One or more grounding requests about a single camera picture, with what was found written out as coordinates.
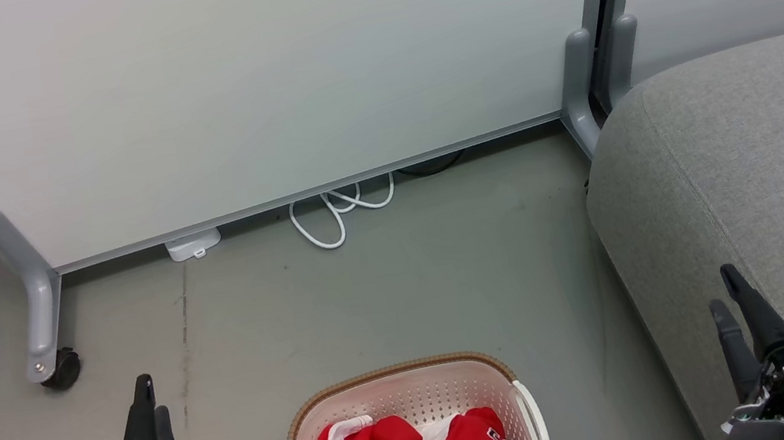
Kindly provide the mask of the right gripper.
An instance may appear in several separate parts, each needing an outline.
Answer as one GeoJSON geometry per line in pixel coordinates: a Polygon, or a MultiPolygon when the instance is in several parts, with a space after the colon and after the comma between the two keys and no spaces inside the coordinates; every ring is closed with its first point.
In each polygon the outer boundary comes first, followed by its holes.
{"type": "Polygon", "coordinates": [[[725,290],[741,308],[756,355],[727,305],[710,301],[710,315],[740,403],[721,425],[725,440],[784,440],[784,319],[735,265],[722,265],[720,275],[725,290]]]}

